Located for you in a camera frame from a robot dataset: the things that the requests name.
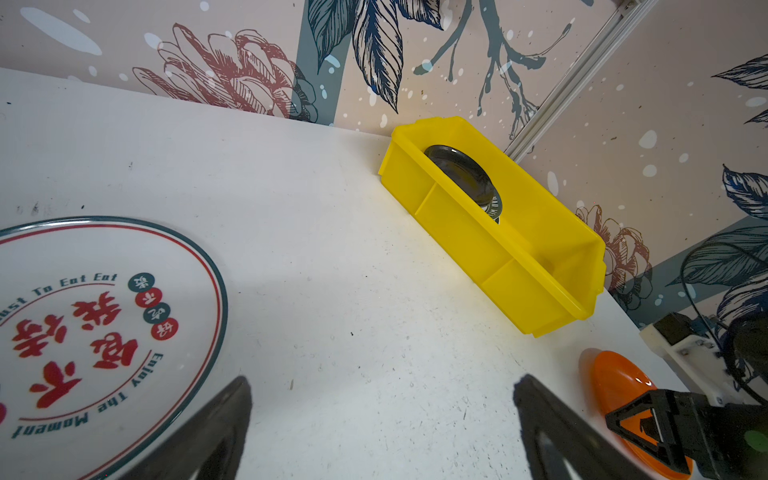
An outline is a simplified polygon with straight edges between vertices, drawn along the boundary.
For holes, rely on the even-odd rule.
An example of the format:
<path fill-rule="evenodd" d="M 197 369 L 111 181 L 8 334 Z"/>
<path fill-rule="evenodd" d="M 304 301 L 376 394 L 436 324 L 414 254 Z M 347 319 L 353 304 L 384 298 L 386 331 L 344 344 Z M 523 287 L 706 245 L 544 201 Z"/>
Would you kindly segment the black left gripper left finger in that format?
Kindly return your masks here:
<path fill-rule="evenodd" d="M 245 449 L 251 388 L 236 377 L 125 479 L 233 479 Z"/>

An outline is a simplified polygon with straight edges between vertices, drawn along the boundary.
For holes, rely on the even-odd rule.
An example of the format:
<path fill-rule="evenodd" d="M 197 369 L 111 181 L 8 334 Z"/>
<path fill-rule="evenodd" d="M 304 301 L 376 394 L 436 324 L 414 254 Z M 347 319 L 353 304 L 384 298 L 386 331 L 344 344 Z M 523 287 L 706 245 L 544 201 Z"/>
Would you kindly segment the orange plate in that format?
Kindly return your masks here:
<path fill-rule="evenodd" d="M 597 354 L 590 375 L 598 411 L 603 415 L 623 407 L 650 390 L 657 389 L 639 367 L 626 357 L 612 351 L 602 351 Z M 659 442 L 657 426 L 650 410 L 623 420 L 621 425 L 654 445 Z M 637 459 L 663 477 L 667 479 L 691 477 L 693 462 L 690 459 L 686 459 L 689 473 L 679 473 L 660 463 L 631 442 L 623 438 L 620 440 Z"/>

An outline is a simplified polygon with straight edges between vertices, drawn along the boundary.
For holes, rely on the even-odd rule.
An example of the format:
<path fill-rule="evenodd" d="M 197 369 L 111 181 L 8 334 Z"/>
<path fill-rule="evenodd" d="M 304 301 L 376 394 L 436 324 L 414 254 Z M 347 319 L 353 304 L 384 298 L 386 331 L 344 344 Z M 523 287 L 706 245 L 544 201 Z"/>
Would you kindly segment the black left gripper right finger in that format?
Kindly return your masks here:
<path fill-rule="evenodd" d="M 538 379 L 515 384 L 521 439 L 533 479 L 647 479 Z"/>

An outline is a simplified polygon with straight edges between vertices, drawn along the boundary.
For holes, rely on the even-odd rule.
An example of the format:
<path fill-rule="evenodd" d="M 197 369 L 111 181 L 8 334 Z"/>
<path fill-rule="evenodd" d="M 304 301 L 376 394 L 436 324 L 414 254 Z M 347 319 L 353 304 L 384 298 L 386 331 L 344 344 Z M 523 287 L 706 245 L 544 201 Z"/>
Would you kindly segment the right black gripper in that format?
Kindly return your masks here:
<path fill-rule="evenodd" d="M 675 423 L 684 456 L 672 448 L 675 437 L 662 426 L 671 406 L 666 394 L 659 389 L 604 394 L 606 425 L 642 463 L 658 474 L 689 474 L 690 458 L 709 479 L 767 477 L 765 405 L 712 406 L 701 394 L 676 393 Z"/>

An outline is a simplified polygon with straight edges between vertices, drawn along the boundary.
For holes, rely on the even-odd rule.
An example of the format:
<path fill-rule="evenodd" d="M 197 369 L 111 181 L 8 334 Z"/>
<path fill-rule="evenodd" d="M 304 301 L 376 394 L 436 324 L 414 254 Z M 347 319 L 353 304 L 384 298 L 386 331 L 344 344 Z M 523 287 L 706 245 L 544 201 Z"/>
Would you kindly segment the yellow plastic bin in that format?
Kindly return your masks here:
<path fill-rule="evenodd" d="M 501 200 L 498 221 L 426 156 L 433 145 L 456 148 L 489 175 Z M 522 333 L 540 337 L 594 314 L 604 241 L 467 120 L 396 127 L 379 175 Z"/>

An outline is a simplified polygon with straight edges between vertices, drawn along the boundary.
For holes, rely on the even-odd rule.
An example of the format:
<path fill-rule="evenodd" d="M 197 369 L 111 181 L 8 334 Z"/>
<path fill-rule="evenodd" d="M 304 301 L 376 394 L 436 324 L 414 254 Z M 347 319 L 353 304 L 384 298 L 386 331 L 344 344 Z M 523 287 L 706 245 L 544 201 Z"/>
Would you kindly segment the black round plate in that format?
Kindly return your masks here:
<path fill-rule="evenodd" d="M 496 189 L 475 160 L 447 145 L 432 145 L 424 154 L 480 208 L 490 208 Z"/>

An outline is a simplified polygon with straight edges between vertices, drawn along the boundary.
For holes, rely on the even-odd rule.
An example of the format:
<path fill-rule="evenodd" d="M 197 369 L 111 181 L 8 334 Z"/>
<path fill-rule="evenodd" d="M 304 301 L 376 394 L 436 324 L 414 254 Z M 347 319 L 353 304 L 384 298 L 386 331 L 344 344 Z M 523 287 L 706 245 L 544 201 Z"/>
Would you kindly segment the teal patterned plate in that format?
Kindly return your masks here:
<path fill-rule="evenodd" d="M 499 224 L 503 211 L 501 197 L 498 194 L 495 194 L 491 201 L 484 207 L 484 211 L 495 223 Z"/>

